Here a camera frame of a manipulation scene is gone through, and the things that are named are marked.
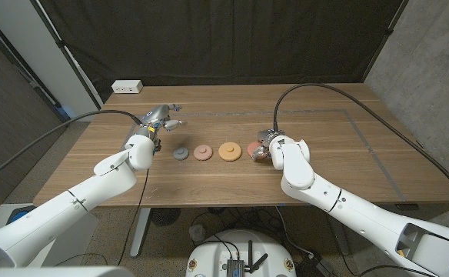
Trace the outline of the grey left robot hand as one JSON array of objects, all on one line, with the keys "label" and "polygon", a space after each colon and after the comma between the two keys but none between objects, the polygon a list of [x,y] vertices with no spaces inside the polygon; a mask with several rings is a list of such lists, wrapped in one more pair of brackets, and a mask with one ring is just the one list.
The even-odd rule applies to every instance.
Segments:
[{"label": "grey left robot hand", "polygon": [[170,111],[180,110],[179,104],[164,104],[153,108],[141,118],[141,130],[147,131],[150,135],[156,135],[161,128],[170,132],[187,125],[186,121],[171,119]]}]

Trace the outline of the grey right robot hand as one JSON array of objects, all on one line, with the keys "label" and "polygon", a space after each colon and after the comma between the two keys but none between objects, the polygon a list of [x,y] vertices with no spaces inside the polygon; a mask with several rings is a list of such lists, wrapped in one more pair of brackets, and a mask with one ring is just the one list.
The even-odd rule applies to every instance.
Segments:
[{"label": "grey right robot hand", "polygon": [[283,135],[285,135],[285,133],[282,130],[275,131],[274,129],[266,129],[260,131],[258,133],[259,146],[253,150],[251,158],[254,161],[266,158],[269,155],[269,148],[272,141]]}]

